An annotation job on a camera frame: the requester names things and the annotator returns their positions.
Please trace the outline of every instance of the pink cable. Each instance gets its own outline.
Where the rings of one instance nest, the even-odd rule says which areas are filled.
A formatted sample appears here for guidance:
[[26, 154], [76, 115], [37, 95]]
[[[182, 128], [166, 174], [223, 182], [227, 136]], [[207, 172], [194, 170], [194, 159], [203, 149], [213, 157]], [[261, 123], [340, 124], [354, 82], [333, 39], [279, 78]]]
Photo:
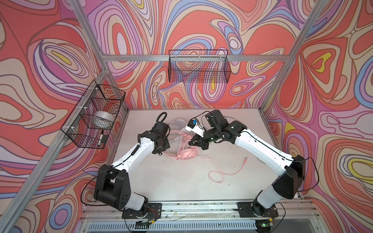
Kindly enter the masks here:
[[[183, 136], [186, 137], [186, 138], [188, 138], [188, 137], [187, 137], [188, 135], [187, 135], [186, 133], [181, 132], [181, 131], [178, 131], [178, 130], [172, 130], [172, 131], [170, 131], [170, 133], [171, 133], [171, 132], [178, 132], [178, 133], [181, 133], [181, 134], [182, 134], [181, 139], [182, 139]], [[166, 156], [168, 156], [168, 157], [170, 157], [170, 158], [175, 158], [175, 159], [177, 159], [177, 160], [178, 160], [180, 157], [182, 157], [182, 155], [184, 154], [184, 148], [185, 148], [185, 145], [186, 145], [187, 142], [190, 142], [190, 140], [187, 140], [187, 141], [184, 143], [183, 151], [182, 151], [182, 153], [181, 153], [181, 156], [179, 157], [179, 155], [180, 155], [180, 150], [181, 150], [181, 139], [180, 139], [180, 147], [179, 147], [179, 151], [178, 151], [178, 154], [177, 154], [177, 155], [172, 156], [172, 155], [167, 154], [166, 152], [163, 152], [163, 153], [164, 153]], [[197, 148], [196, 146], [192, 146], [192, 148], [194, 149], [194, 151], [192, 151], [192, 152], [190, 153], [190, 156], [191, 156], [195, 151], [197, 151], [198, 154], [200, 155], [201, 159], [209, 158], [209, 159], [211, 159], [211, 160], [213, 160], [213, 161], [215, 162], [215, 164], [216, 164], [217, 168], [219, 169], [219, 171], [210, 171], [210, 172], [209, 172], [209, 178], [210, 178], [210, 180], [212, 180], [213, 182], [218, 183], [218, 184], [221, 184], [221, 183], [224, 182], [224, 180], [225, 180], [224, 174], [225, 174], [225, 175], [228, 175], [228, 176], [236, 175], [239, 171], [241, 171], [241, 169], [244, 167], [245, 163], [247, 162], [247, 157], [245, 157], [245, 158], [244, 158], [244, 161], [243, 161], [243, 163], [242, 163], [242, 166], [240, 167], [240, 169], [239, 169], [238, 171], [236, 171], [235, 173], [232, 173], [232, 174], [225, 173], [225, 172], [223, 172], [223, 171], [220, 169], [219, 164], [215, 161], [215, 159], [213, 159], [213, 158], [211, 158], [211, 157], [202, 157], [200, 151], [198, 150], [198, 148]], [[222, 181], [216, 181], [216, 180], [214, 180], [214, 179], [211, 177], [211, 173], [213, 173], [213, 172], [218, 172], [218, 173], [222, 174], [223, 180], [222, 180]]]

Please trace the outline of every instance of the black mounting plate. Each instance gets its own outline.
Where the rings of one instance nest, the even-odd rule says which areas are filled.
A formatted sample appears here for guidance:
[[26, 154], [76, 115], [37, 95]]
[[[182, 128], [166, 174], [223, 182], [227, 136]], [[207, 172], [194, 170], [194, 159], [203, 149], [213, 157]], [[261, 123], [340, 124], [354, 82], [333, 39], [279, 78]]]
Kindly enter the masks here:
[[[239, 212], [239, 216], [241, 218], [256, 218], [258, 216], [254, 215], [251, 210], [251, 203], [252, 202], [238, 202], [237, 203], [237, 209], [238, 210], [241, 210], [241, 211], [238, 211]], [[277, 212], [277, 208], [275, 206], [275, 204], [273, 204], [271, 206], [271, 208], [269, 209], [269, 211], [263, 216], [263, 217], [271, 217], [271, 218], [276, 218], [279, 216], [279, 213]]]
[[[147, 219], [154, 219], [154, 218], [161, 218], [162, 212], [162, 203], [149, 203], [149, 209], [153, 209], [158, 213], [158, 216], [154, 213], [153, 210], [148, 210], [148, 213], [144, 218]], [[136, 216], [131, 214], [130, 210], [124, 210], [122, 214], [122, 219], [136, 219]]]

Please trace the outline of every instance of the pink headphones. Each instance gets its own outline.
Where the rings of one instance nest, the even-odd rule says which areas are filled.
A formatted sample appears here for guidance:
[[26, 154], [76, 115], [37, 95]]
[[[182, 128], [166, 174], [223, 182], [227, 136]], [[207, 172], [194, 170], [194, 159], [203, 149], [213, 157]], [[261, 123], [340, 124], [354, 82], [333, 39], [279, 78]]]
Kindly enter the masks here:
[[[177, 133], [181, 134], [180, 147], [179, 147], [178, 154], [177, 155], [175, 155], [175, 154], [168, 154], [165, 151], [163, 153], [166, 156], [168, 156], [170, 158], [177, 159], [177, 160], [188, 160], [188, 159], [196, 157], [197, 156], [197, 151], [198, 151], [197, 147], [192, 146], [192, 148], [184, 149], [186, 143], [189, 142], [190, 139], [192, 139], [192, 136], [190, 136], [190, 135], [188, 135], [186, 133], [183, 133], [183, 132], [181, 132], [179, 130], [171, 130], [170, 131], [170, 133], [173, 133], [173, 132], [177, 132]], [[187, 139], [187, 141], [184, 143], [183, 147], [181, 148], [181, 143], [182, 143], [183, 137], [185, 137]]]

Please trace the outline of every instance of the black bracket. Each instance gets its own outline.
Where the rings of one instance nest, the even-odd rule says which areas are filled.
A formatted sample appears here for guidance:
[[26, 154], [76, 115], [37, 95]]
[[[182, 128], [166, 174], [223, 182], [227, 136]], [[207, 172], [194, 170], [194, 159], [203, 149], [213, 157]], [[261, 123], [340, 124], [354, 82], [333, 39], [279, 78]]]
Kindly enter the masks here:
[[[122, 219], [136, 219], [135, 210], [126, 209], [123, 211]], [[162, 203], [148, 203], [148, 213], [144, 216], [147, 219], [161, 218]]]
[[[239, 212], [239, 216], [241, 218], [256, 218], [254, 213], [252, 213], [253, 208], [251, 207], [252, 202], [238, 202], [237, 203], [237, 211]], [[268, 209], [268, 211], [263, 215], [263, 217], [270, 217], [270, 218], [276, 218], [279, 216], [279, 213], [277, 212], [277, 208], [275, 204], [271, 206], [271, 208]]]

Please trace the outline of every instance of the psychedelic wallpaper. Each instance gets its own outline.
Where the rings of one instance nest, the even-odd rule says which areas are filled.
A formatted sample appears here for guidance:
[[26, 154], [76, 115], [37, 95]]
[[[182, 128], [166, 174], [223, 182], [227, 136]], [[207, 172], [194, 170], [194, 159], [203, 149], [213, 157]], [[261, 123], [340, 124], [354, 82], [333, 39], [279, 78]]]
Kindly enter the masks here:
[[265, 111], [331, 232], [373, 232], [372, 38], [372, 1], [331, 0]]
[[[0, 1], [0, 214], [100, 71], [67, 1]], [[104, 150], [68, 141], [12, 232], [71, 232], [119, 127]]]
[[[288, 54], [313, 0], [93, 0], [84, 10], [104, 54], [225, 48]], [[259, 107], [282, 62], [231, 62], [228, 84], [169, 83], [168, 62], [110, 62], [129, 108]]]

